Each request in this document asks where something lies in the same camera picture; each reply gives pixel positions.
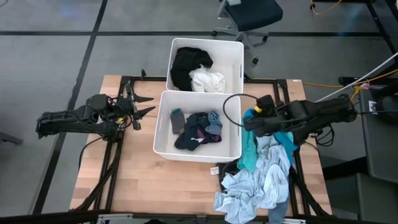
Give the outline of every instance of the wooden table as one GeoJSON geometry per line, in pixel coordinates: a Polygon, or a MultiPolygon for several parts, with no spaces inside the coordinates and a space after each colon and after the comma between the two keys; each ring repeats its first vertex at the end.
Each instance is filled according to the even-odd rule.
{"type": "MultiPolygon", "coordinates": [[[[101,93],[115,97],[118,94],[120,80],[119,75],[106,75],[101,93]]],[[[165,82],[152,81],[136,81],[134,84],[134,91],[138,95],[154,98],[152,101],[137,104],[137,107],[143,109],[156,106],[156,109],[141,121],[140,131],[132,128],[126,130],[111,209],[114,212],[126,213],[224,215],[213,211],[215,191],[220,191],[217,175],[210,175],[210,167],[214,167],[214,164],[170,161],[157,155],[152,149],[160,95],[166,90],[165,84],[165,82]]],[[[291,101],[305,99],[301,81],[287,80],[287,84],[291,101]]],[[[244,92],[260,97],[273,95],[274,89],[270,84],[247,83],[244,84],[244,92]]],[[[243,99],[242,111],[253,107],[254,104],[254,99],[243,99]]],[[[88,142],[97,137],[95,134],[90,134],[88,142]]],[[[313,139],[307,141],[315,144],[313,139]]],[[[86,148],[70,208],[79,206],[97,184],[105,147],[106,142],[98,141],[86,148]]],[[[322,208],[331,213],[317,150],[304,144],[300,156],[309,191],[322,208]]],[[[106,186],[100,208],[104,208],[107,192],[106,186]]],[[[303,213],[298,188],[296,196],[298,211],[303,213]]],[[[259,216],[267,216],[267,213],[266,209],[257,211],[259,216]]],[[[286,216],[292,216],[291,206],[286,216]]]]}

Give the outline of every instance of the white cable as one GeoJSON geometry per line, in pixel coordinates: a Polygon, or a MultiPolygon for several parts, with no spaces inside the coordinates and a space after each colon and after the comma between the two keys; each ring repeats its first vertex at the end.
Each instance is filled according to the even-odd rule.
{"type": "Polygon", "coordinates": [[[329,97],[333,96],[334,94],[336,94],[336,93],[338,93],[338,92],[340,92],[340,91],[343,91],[343,90],[349,88],[349,87],[352,86],[352,85],[355,85],[355,83],[360,82],[361,80],[364,80],[366,77],[370,76],[373,72],[375,72],[377,69],[381,68],[383,65],[385,65],[387,62],[389,62],[391,59],[393,59],[393,58],[394,58],[395,56],[397,56],[397,55],[398,55],[398,52],[395,53],[393,56],[391,56],[389,59],[387,59],[385,62],[381,63],[381,64],[380,64],[379,66],[377,66],[375,69],[371,70],[368,74],[366,74],[366,75],[364,75],[363,77],[357,79],[355,82],[353,82],[353,83],[351,83],[351,84],[349,84],[349,85],[347,85],[347,86],[344,86],[343,88],[341,88],[341,89],[339,89],[339,90],[337,90],[337,91],[335,91],[335,92],[333,92],[333,93],[330,93],[329,95],[327,95],[327,96],[325,96],[325,97],[323,97],[323,98],[317,100],[316,103],[318,103],[319,101],[322,101],[322,100],[324,100],[324,99],[326,99],[326,98],[329,98],[329,97]]]}

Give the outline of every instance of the gray sock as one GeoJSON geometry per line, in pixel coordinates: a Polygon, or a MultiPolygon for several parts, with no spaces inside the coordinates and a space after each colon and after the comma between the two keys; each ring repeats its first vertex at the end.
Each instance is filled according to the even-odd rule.
{"type": "Polygon", "coordinates": [[[180,109],[175,109],[172,111],[170,115],[170,119],[172,120],[172,129],[173,134],[181,134],[184,132],[185,125],[185,117],[180,109]]]}

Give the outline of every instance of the white plastic bin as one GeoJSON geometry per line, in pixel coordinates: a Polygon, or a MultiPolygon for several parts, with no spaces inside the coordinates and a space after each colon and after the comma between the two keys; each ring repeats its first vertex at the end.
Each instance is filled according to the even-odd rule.
{"type": "MultiPolygon", "coordinates": [[[[192,162],[229,162],[241,157],[241,128],[228,121],[223,113],[223,103],[229,95],[217,93],[194,93],[189,91],[164,91],[160,99],[157,117],[154,151],[166,159],[192,162]],[[185,119],[198,112],[215,111],[223,124],[221,142],[202,144],[194,151],[177,149],[174,142],[170,114],[180,108],[185,119]]],[[[241,123],[239,97],[228,100],[225,111],[237,123],[241,123]]]]}
{"type": "Polygon", "coordinates": [[[225,93],[243,93],[243,44],[237,41],[188,38],[175,38],[172,42],[166,81],[168,90],[179,90],[173,85],[170,70],[172,69],[177,50],[181,47],[195,47],[206,50],[213,60],[213,66],[211,66],[210,71],[219,72],[224,75],[226,83],[225,93]]]}

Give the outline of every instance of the floor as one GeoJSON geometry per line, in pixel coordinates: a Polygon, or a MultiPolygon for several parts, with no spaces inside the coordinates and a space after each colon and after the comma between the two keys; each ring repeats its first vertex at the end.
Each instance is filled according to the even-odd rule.
{"type": "MultiPolygon", "coordinates": [[[[338,77],[360,77],[392,55],[386,41],[374,36],[379,29],[365,4],[342,3],[316,16],[309,10],[309,0],[276,1],[284,18],[260,29],[271,36],[256,49],[257,66],[245,52],[245,72],[252,77],[337,85],[338,77]],[[320,37],[321,32],[329,36],[320,37]],[[336,36],[345,32],[353,36],[336,36]]],[[[19,0],[0,7],[0,131],[24,140],[20,146],[0,145],[0,216],[32,211],[55,140],[54,136],[38,139],[36,119],[44,111],[67,107],[78,75],[84,79],[76,107],[99,92],[104,75],[138,75],[145,69],[150,76],[165,76],[174,38],[212,39],[214,27],[229,24],[227,19],[217,19],[217,0],[105,1],[101,21],[97,17],[102,2],[19,0]],[[99,32],[90,39],[93,30],[99,32]],[[131,33],[104,35],[111,31],[131,33]]],[[[319,2],[316,10],[332,5],[319,2]]],[[[391,25],[396,21],[386,3],[377,0],[373,7],[398,49],[397,26],[391,25]]],[[[333,91],[305,86],[309,100],[333,91]]],[[[322,166],[364,156],[360,120],[333,127],[334,144],[319,147],[322,166]]],[[[67,134],[43,212],[68,210],[85,143],[85,134],[67,134]]]]}

